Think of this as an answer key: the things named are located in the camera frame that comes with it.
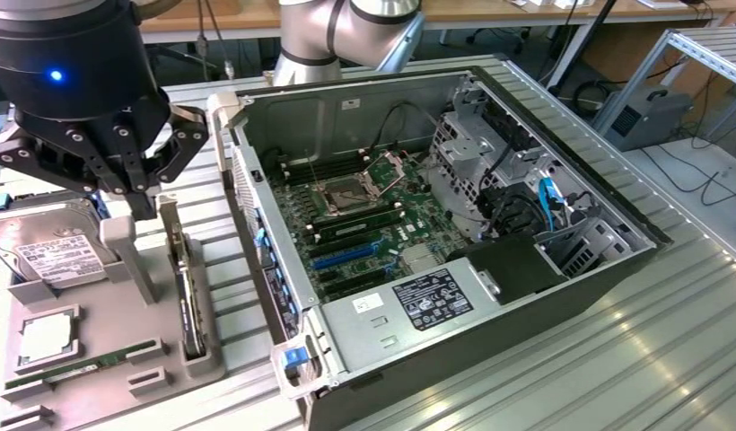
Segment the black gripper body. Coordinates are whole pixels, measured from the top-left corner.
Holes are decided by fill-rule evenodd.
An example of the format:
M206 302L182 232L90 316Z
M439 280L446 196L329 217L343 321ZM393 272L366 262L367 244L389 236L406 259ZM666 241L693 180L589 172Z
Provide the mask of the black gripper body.
M15 124L0 146L148 148L170 115L132 1L0 1L0 89Z

